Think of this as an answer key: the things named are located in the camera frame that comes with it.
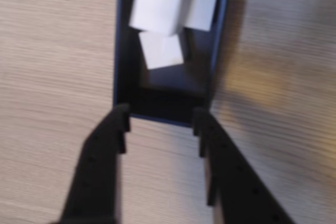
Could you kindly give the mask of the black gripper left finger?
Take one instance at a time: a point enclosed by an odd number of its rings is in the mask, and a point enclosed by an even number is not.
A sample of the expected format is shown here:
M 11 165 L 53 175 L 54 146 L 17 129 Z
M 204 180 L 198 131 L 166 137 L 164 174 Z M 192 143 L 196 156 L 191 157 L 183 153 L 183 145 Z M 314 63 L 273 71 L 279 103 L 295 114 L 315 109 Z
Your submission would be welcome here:
M 128 104 L 116 105 L 85 140 L 58 223 L 121 223 L 121 155 Z

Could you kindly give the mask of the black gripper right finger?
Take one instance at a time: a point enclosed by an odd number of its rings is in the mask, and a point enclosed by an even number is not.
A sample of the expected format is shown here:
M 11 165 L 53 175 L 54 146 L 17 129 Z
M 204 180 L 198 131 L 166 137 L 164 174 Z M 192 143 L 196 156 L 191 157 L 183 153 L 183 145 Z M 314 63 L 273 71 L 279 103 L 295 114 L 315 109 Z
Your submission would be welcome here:
M 218 121 L 193 111 L 193 131 L 205 165 L 206 204 L 214 223 L 293 223 Z

